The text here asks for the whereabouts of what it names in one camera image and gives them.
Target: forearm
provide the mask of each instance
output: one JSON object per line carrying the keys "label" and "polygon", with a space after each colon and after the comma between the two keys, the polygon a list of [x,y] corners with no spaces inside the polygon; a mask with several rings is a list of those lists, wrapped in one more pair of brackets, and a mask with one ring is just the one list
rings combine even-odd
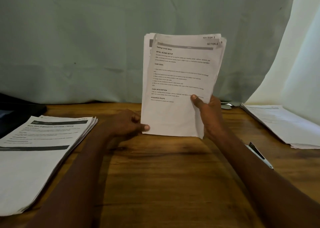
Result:
{"label": "forearm", "polygon": [[103,160],[104,141],[91,136],[70,169],[50,194],[27,228],[40,227],[90,227],[93,215],[94,194]]}
{"label": "forearm", "polygon": [[320,205],[262,162],[228,128],[209,132],[273,227],[320,227]]}

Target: person's left arm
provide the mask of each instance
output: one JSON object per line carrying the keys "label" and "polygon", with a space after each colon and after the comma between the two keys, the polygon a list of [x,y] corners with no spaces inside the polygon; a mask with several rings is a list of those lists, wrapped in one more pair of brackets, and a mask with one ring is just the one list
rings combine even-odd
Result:
{"label": "person's left arm", "polygon": [[105,147],[115,136],[149,130],[148,125],[139,121],[137,114],[125,110],[97,125],[81,153],[26,228],[90,227]]}

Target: hand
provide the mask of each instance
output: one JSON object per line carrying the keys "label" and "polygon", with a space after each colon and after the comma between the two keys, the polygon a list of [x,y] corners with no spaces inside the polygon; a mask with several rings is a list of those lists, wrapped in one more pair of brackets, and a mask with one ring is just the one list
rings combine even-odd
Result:
{"label": "hand", "polygon": [[207,134],[214,135],[226,129],[221,113],[221,102],[218,98],[212,95],[210,102],[206,104],[198,96],[191,95],[191,101],[200,110]]}
{"label": "hand", "polygon": [[150,129],[149,125],[141,124],[140,116],[129,109],[110,115],[104,126],[113,136],[139,134]]}

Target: wood grain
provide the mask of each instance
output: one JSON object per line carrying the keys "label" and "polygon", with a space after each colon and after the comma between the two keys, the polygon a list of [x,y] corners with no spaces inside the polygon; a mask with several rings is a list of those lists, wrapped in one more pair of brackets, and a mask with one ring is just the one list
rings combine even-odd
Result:
{"label": "wood grain", "polygon": [[[46,115],[97,116],[140,104],[50,105]],[[276,171],[320,202],[320,150],[297,150],[240,108],[222,110],[228,126],[252,141]],[[0,219],[0,227],[24,227],[66,173],[86,139],[67,158],[36,203]],[[250,196],[229,163],[207,138],[143,135],[104,156],[93,227],[264,227]]]}

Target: person's left hand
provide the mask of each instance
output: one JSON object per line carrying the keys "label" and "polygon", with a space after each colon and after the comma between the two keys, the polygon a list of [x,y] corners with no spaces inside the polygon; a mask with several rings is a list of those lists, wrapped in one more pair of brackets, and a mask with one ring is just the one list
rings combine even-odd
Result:
{"label": "person's left hand", "polygon": [[118,114],[110,115],[100,126],[102,131],[110,131],[113,136],[136,135],[148,131],[149,125],[140,123],[140,116],[126,109]]}

